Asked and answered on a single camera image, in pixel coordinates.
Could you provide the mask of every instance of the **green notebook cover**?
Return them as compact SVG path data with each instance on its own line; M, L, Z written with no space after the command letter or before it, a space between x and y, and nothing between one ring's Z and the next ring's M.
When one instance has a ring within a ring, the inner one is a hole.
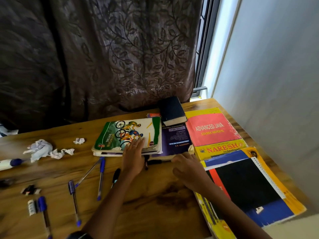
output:
M122 151L133 139L145 137L144 148L157 147L160 117L107 122L95 142L94 149Z

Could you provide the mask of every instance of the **brown curtain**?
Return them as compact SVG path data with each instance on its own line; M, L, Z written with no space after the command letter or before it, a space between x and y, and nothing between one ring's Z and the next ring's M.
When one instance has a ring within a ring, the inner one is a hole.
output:
M202 0L51 0L68 67L70 120L156 104L194 87Z
M20 132L62 124L64 77L39 0L0 0L0 122Z
M202 1L0 0L0 121L32 131L189 101Z

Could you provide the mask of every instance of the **bicycle wheel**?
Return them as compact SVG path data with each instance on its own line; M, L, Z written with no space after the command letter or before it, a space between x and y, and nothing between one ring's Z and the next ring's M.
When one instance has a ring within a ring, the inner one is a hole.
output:
M122 138L124 136L123 133L128 133L127 131L123 130L123 129L120 129L118 130L116 133L115 133L115 137L117 138Z
M125 121L118 121L116 124L115 124L115 127L116 128L122 128L125 126Z
M120 145L121 149L124 150L125 146L128 145L128 144L130 144L130 143L131 143L131 141L124 141L124 142L122 142L121 145Z

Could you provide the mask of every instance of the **forearm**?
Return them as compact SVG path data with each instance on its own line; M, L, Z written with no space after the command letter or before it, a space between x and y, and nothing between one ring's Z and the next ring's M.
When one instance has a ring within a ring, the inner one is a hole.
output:
M205 192L209 201L216 206L236 238L241 239L271 239L271 237L239 209L215 184Z
M94 239L111 239L125 194L134 179L132 173L123 171L100 206L85 224L82 231Z

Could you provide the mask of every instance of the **black book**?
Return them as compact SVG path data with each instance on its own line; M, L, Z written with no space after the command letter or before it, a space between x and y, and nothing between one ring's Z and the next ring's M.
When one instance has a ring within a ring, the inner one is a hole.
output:
M180 124L187 121L185 112L177 96L158 101L159 112L165 126Z

